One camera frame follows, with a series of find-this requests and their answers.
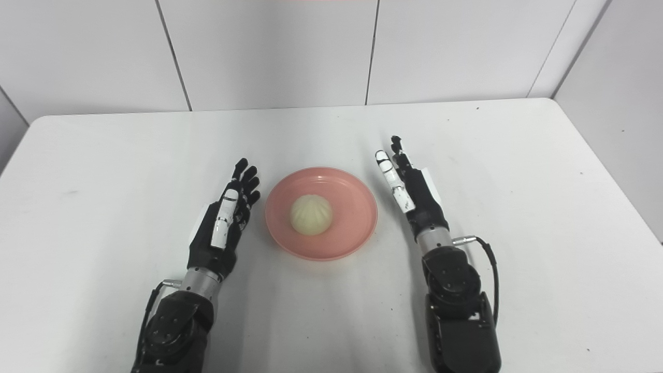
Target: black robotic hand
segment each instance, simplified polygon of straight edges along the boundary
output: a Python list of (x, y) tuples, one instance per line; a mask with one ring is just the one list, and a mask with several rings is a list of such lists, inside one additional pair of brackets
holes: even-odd
[[(398, 136), (391, 141), (398, 168), (382, 150), (375, 153), (375, 160), (422, 250), (431, 363), (439, 373), (496, 373), (501, 357), (495, 334), (499, 288), (493, 251), (476, 236), (451, 238), (428, 172), (412, 166)], [(481, 291), (479, 274), (468, 263), (467, 254), (456, 247), (474, 241), (482, 245), (493, 266), (494, 313)]]
[(236, 165), (232, 179), (221, 198), (208, 206), (202, 223), (189, 245), (187, 268), (204, 267), (225, 279), (235, 267), (235, 250), (242, 231), (251, 217), (251, 207), (260, 192), (258, 169), (249, 167), (246, 158)]
[[(200, 373), (214, 324), (212, 299), (237, 261), (235, 250), (260, 198), (258, 170), (242, 158), (221, 198), (208, 206), (189, 246), (184, 280), (164, 280), (152, 291), (139, 333), (132, 373)], [(163, 286), (178, 288), (159, 303)]]

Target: robotic finger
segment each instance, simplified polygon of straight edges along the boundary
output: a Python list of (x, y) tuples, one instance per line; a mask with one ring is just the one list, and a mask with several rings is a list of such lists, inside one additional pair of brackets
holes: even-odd
[(394, 164), (389, 160), (387, 153), (384, 150), (378, 150), (375, 153), (375, 160), (380, 166), (380, 170), (387, 180), (387, 184), (391, 188), (391, 194), (394, 196), (400, 210), (403, 211), (403, 214), (413, 211), (416, 208), (414, 201), (405, 189), (405, 183), (400, 179), (400, 175), (394, 168)]

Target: white table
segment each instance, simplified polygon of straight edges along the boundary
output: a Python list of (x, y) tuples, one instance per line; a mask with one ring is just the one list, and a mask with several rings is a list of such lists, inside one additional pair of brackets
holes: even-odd
[(452, 234), (494, 247), (503, 372), (663, 370), (663, 249), (557, 104), (523, 99), (37, 120), (0, 179), (2, 371), (128, 372), (149, 291), (184, 275), (245, 156), (265, 196), (304, 167), (349, 171), (379, 221), (351, 256), (306, 261), (272, 241), (262, 199), (206, 372), (430, 372), (420, 252), (373, 160), (392, 134)]

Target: white finger segment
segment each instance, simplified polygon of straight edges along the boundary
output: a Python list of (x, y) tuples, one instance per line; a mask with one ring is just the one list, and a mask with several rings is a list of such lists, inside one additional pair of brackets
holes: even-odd
[(414, 201), (410, 198), (408, 191), (405, 189), (405, 184), (398, 176), (394, 164), (389, 160), (389, 156), (383, 150), (378, 150), (375, 153), (375, 160), (377, 161), (382, 175), (385, 176), (387, 184), (391, 188), (391, 194), (394, 196), (398, 207), (403, 213), (410, 212), (416, 208)]
[(239, 193), (234, 189), (228, 189), (221, 198), (221, 206), (214, 222), (214, 231), (211, 234), (211, 245), (216, 248), (225, 249), (225, 243), (228, 240), (228, 229), (230, 224), (233, 223), (238, 198)]

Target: steamed bun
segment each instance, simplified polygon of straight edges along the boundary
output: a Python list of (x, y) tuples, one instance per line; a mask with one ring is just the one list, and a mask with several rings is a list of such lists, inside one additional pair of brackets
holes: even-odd
[(303, 235), (321, 234), (332, 224), (332, 206), (317, 194), (301, 196), (290, 207), (290, 223)]

